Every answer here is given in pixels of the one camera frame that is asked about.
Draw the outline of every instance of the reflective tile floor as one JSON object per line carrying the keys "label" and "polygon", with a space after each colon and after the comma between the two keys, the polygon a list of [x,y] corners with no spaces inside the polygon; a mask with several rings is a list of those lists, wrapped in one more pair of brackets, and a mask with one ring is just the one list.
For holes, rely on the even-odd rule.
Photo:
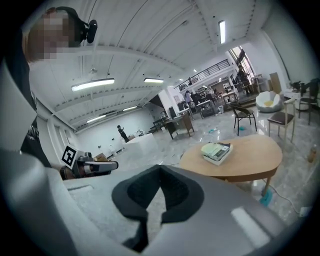
{"label": "reflective tile floor", "polygon": [[[254,110],[256,117],[257,133],[268,135],[267,119],[272,113],[260,113],[256,107],[252,107],[251,109]],[[292,134],[291,125],[287,131],[287,141],[282,163],[270,183],[282,196],[289,198],[293,202],[297,211],[300,211],[301,207],[312,205],[314,195],[320,184],[319,157],[317,157],[313,164],[307,162],[307,156],[313,144],[317,144],[318,151],[320,150],[319,119],[318,113],[314,111],[311,114],[311,123],[308,125],[308,113],[302,112],[299,119],[296,112],[293,143],[290,142]],[[235,117],[232,111],[216,116],[209,116],[204,119],[201,119],[200,114],[195,114],[192,121],[195,132],[191,133],[191,137],[188,136],[186,131],[180,131],[180,134],[176,135],[174,140],[172,140],[167,131],[158,131],[153,134],[158,143],[157,151],[136,158],[132,157],[131,152],[124,150],[115,157],[115,160],[119,162],[119,169],[117,171],[128,171],[133,168],[154,164],[178,167],[180,157],[192,145],[200,142],[216,142],[236,138],[237,126],[234,129],[234,120]],[[244,130],[239,131],[240,137],[256,133],[254,124],[250,125],[248,119],[241,120],[239,124],[244,127]],[[208,133],[213,128],[217,128],[217,130]],[[284,128],[280,128],[280,137],[278,137],[278,127],[271,125],[270,136],[282,148]],[[250,186],[248,183],[240,183],[237,186],[257,197],[257,195],[260,195],[264,182],[258,180],[254,182],[253,186]],[[290,225],[299,218],[298,214],[287,200],[279,197],[272,188],[271,191],[273,196],[268,207],[278,214],[285,223]]]}

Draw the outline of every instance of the wooden chair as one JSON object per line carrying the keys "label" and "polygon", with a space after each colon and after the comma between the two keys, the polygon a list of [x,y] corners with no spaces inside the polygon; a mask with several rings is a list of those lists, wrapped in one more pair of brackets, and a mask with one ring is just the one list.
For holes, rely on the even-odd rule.
{"label": "wooden chair", "polygon": [[[309,98],[303,98],[303,94],[307,91],[307,88],[309,88]],[[313,81],[301,85],[301,99],[299,101],[299,109],[300,105],[308,105],[309,106],[309,120],[308,120],[308,125],[310,125],[310,118],[311,118],[311,110],[312,110],[312,105],[317,106],[319,116],[320,116],[320,108],[318,106],[318,92],[319,92],[319,81],[317,79],[314,79]]]}
{"label": "wooden chair", "polygon": [[256,123],[256,118],[253,110],[246,109],[237,103],[229,103],[228,105],[232,108],[235,115],[233,128],[236,128],[236,120],[238,120],[238,136],[239,136],[239,121],[242,120],[243,118],[249,118],[250,125],[251,125],[251,116],[252,116],[254,119],[255,131],[257,131],[257,123]]}
{"label": "wooden chair", "polygon": [[[284,127],[284,143],[283,143],[283,150],[286,146],[286,138],[287,138],[287,128],[293,122],[292,127],[292,136],[291,136],[291,143],[294,138],[295,132],[295,116],[296,116],[296,107],[295,107],[295,98],[291,98],[286,100],[284,103],[284,112],[277,112],[273,114],[270,118],[268,118],[269,122],[269,137],[270,137],[270,125],[275,124],[278,126],[278,136],[280,132],[280,127]],[[293,114],[288,113],[288,105],[291,104],[293,108]]]}

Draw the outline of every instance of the white ceiling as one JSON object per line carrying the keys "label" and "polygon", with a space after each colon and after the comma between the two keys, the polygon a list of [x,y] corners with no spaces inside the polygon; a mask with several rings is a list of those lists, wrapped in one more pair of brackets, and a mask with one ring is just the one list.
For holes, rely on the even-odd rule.
{"label": "white ceiling", "polygon": [[[193,70],[194,63],[217,55],[219,21],[226,21],[226,47],[261,28],[269,12],[264,2],[51,1],[41,8],[72,7],[85,22],[97,20],[98,29],[93,44],[82,42],[73,53],[31,66],[31,89],[52,115],[80,130],[100,114],[142,106],[163,87],[177,82],[181,74]],[[97,70],[95,75],[89,73],[91,68]],[[146,77],[164,79],[163,87],[144,83]],[[105,78],[114,78],[115,83],[71,90],[75,84]]]}

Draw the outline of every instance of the black headset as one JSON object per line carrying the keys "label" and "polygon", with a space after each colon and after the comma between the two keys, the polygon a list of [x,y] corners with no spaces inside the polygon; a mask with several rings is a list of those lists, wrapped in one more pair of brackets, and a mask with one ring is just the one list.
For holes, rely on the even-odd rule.
{"label": "black headset", "polygon": [[66,11],[68,13],[68,15],[70,17],[72,17],[74,19],[74,21],[77,23],[77,25],[80,28],[80,32],[79,32],[80,33],[80,43],[82,42],[82,40],[86,40],[89,44],[91,44],[94,41],[95,35],[97,32],[97,28],[98,28],[98,24],[95,19],[91,20],[88,24],[88,23],[85,23],[84,21],[82,21],[78,17],[76,10],[73,8],[66,7],[66,6],[60,6],[55,9]]}

